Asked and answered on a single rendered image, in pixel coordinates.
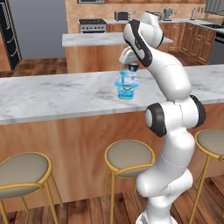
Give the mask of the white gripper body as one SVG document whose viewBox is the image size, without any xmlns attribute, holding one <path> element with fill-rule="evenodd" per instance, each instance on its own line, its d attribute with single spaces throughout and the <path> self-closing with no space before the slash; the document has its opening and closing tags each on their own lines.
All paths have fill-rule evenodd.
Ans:
<svg viewBox="0 0 224 224">
<path fill-rule="evenodd" d="M 138 83 L 136 72 L 122 70 L 121 76 L 122 76 L 122 84 L 124 86 L 132 86 Z"/>
</svg>

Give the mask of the blue yogurt container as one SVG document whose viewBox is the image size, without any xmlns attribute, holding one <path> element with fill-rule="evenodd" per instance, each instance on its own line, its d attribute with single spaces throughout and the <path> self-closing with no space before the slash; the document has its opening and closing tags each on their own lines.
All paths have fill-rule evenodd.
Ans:
<svg viewBox="0 0 224 224">
<path fill-rule="evenodd" d="M 132 86 L 124 86 L 122 83 L 121 71 L 119 71 L 120 76 L 115 78 L 114 85 L 117 87 L 117 96 L 119 99 L 132 100 L 135 93 L 135 88 L 138 87 L 138 83 Z"/>
</svg>

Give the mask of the wooden island with marble top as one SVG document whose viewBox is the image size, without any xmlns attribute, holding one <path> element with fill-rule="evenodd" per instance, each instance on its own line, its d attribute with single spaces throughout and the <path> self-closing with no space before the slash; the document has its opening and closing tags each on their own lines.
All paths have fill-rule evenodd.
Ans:
<svg viewBox="0 0 224 224">
<path fill-rule="evenodd" d="M 126 43 L 121 32 L 63 34 L 62 45 L 70 74 L 123 69 L 119 58 Z"/>
</svg>

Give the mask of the wooden counter with marble top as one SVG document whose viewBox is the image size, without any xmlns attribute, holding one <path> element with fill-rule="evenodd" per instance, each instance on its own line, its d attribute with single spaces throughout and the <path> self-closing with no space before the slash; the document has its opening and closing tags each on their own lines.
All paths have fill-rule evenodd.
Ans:
<svg viewBox="0 0 224 224">
<path fill-rule="evenodd" d="M 0 162 L 22 152 L 52 160 L 59 188 L 55 202 L 89 199 L 104 184 L 104 151 L 136 139 L 155 152 L 162 139 L 144 121 L 145 109 L 164 97 L 147 70 L 131 101 L 116 96 L 115 72 L 56 74 L 0 79 Z"/>
</svg>

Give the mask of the steel oven with hob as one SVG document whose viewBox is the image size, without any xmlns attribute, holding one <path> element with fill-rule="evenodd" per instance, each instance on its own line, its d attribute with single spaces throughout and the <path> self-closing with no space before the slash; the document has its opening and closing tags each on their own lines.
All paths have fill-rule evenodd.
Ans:
<svg viewBox="0 0 224 224">
<path fill-rule="evenodd" d="M 105 33 L 107 31 L 107 23 L 101 19 L 80 19 L 81 33 Z"/>
</svg>

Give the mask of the grey coffee machine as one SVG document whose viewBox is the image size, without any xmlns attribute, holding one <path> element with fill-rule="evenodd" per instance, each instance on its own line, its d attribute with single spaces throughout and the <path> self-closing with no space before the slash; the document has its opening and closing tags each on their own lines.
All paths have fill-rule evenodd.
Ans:
<svg viewBox="0 0 224 224">
<path fill-rule="evenodd" d="M 164 21 L 171 21 L 170 15 L 172 14 L 172 9 L 164 9 Z"/>
</svg>

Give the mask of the gold stool with grey seat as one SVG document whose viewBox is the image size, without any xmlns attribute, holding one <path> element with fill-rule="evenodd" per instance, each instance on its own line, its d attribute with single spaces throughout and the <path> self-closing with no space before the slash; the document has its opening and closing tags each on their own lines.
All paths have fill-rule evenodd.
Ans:
<svg viewBox="0 0 224 224">
<path fill-rule="evenodd" d="M 116 178 L 137 179 L 137 176 L 154 165 L 153 149 L 138 140 L 121 140 L 112 143 L 104 153 L 106 164 L 103 198 L 106 199 L 109 172 L 111 172 L 110 224 L 114 221 L 114 197 Z"/>
<path fill-rule="evenodd" d="M 24 196 L 43 189 L 46 190 L 49 199 L 54 223 L 59 224 L 48 179 L 52 181 L 59 204 L 63 207 L 60 192 L 53 176 L 53 162 L 47 155 L 40 152 L 25 152 L 9 157 L 0 164 L 0 212 L 4 224 L 9 224 L 9 222 L 3 199 L 19 197 L 25 211 L 29 213 Z"/>
<path fill-rule="evenodd" d="M 224 131 L 218 129 L 203 129 L 195 135 L 195 143 L 196 146 L 206 154 L 206 162 L 198 177 L 199 189 L 193 203 L 189 224 L 193 223 L 193 217 L 200 199 L 200 193 L 211 159 L 214 158 L 224 163 Z"/>
</svg>

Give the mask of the wooden base cupboards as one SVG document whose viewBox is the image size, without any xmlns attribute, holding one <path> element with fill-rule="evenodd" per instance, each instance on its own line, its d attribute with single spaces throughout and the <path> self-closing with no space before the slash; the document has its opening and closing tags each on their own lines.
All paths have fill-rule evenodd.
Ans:
<svg viewBox="0 0 224 224">
<path fill-rule="evenodd" d="M 165 52 L 181 51 L 193 56 L 203 65 L 208 63 L 214 43 L 215 31 L 189 23 L 161 23 L 164 36 L 171 39 L 170 44 L 162 44 L 159 50 Z"/>
</svg>

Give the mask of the steel microwave oven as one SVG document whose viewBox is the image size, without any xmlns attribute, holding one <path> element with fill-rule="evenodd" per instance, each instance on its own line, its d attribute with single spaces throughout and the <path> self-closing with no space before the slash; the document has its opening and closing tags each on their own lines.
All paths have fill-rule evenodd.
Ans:
<svg viewBox="0 0 224 224">
<path fill-rule="evenodd" d="M 105 0 L 77 0 L 77 4 L 105 4 Z"/>
</svg>

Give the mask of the grey dishwasher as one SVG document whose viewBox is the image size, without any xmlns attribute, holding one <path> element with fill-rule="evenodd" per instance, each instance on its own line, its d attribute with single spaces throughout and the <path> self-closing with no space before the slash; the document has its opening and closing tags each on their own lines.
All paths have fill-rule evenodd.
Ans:
<svg viewBox="0 0 224 224">
<path fill-rule="evenodd" d="M 224 41 L 216 39 L 208 59 L 209 65 L 224 64 Z"/>
</svg>

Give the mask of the dark sink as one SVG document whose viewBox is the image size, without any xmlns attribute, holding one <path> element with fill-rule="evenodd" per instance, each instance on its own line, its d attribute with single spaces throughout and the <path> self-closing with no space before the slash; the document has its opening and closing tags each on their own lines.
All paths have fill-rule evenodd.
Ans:
<svg viewBox="0 0 224 224">
<path fill-rule="evenodd" d="M 224 29 L 224 25 L 219 24 L 203 24 L 205 27 L 213 28 L 213 29 Z"/>
</svg>

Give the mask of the black fridge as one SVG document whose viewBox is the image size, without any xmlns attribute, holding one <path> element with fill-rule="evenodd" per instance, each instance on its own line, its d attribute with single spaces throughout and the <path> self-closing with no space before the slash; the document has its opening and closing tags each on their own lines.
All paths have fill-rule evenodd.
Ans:
<svg viewBox="0 0 224 224">
<path fill-rule="evenodd" d="M 8 0 L 0 0 L 0 72 L 13 70 L 21 60 Z"/>
</svg>

